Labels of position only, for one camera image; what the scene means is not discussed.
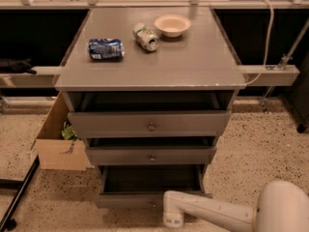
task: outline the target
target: white bowl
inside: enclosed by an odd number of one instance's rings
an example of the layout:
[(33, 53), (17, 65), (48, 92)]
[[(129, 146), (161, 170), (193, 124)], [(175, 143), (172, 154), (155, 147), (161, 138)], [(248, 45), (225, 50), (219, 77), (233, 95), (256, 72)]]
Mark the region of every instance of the white bowl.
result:
[(154, 21), (154, 26), (166, 37), (175, 38), (191, 26), (191, 21), (181, 15), (167, 14), (158, 17)]

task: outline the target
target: black glove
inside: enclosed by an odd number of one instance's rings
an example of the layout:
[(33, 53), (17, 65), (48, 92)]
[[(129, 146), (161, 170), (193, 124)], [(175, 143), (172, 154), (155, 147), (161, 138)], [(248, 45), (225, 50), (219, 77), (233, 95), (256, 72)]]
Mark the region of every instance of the black glove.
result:
[(31, 59), (17, 60), (0, 58), (0, 72), (36, 74), (36, 71), (31, 70), (33, 66), (30, 64), (30, 62)]

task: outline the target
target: gray dresser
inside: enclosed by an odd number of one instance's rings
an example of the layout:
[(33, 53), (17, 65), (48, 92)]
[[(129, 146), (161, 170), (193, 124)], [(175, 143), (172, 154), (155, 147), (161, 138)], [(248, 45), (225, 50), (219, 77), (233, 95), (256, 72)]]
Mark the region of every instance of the gray dresser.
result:
[[(155, 29), (166, 14), (188, 17), (191, 28), (145, 51), (133, 26)], [(87, 45), (97, 38), (122, 40), (124, 59), (92, 61)], [(168, 189), (205, 193), (205, 171), (244, 82), (208, 7), (127, 7), (89, 11), (55, 86), (101, 177), (95, 202), (115, 208), (160, 205)]]

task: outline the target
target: can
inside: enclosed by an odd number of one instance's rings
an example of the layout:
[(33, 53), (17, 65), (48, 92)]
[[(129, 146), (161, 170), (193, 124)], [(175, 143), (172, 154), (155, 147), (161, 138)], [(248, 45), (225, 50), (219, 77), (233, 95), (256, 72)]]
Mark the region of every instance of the can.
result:
[(144, 23), (138, 23), (134, 26), (133, 35), (135, 40), (148, 51), (155, 51), (158, 47), (158, 37), (154, 31)]
[(123, 43), (119, 39), (90, 39), (88, 51), (95, 60), (120, 60), (125, 56)]

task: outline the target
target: floor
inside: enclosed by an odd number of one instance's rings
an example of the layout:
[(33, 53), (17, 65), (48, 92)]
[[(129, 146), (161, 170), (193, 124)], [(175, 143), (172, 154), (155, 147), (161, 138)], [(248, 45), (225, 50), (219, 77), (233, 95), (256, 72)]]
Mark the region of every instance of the floor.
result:
[[(271, 99), (267, 108), (265, 114), (257, 99), (236, 100), (204, 178), (213, 198), (255, 206), (263, 186), (276, 179), (309, 193), (309, 131), (296, 132), (294, 113), (283, 100)], [(0, 115), (0, 178), (24, 177), (36, 155), (32, 144), (47, 110), (16, 105)], [(191, 216), (185, 217), (181, 229), (166, 228), (158, 208), (98, 209), (92, 200), (99, 186), (92, 168), (84, 172), (39, 168), (14, 213), (15, 231), (226, 231)], [(10, 194), (0, 190), (0, 218), (11, 202)]]

